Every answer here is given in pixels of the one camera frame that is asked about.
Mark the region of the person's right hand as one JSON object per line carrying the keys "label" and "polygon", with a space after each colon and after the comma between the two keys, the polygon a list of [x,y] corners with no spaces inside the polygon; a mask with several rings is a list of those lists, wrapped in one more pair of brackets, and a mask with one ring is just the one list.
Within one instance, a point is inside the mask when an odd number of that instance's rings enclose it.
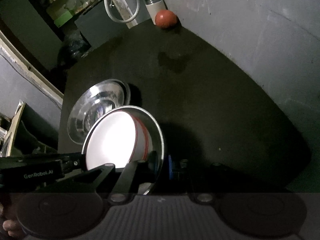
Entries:
{"label": "person's right hand", "polygon": [[15,239],[23,239],[25,233],[16,216],[17,207],[12,205],[10,207],[4,207],[1,210],[1,219],[3,220],[2,229],[6,235]]}

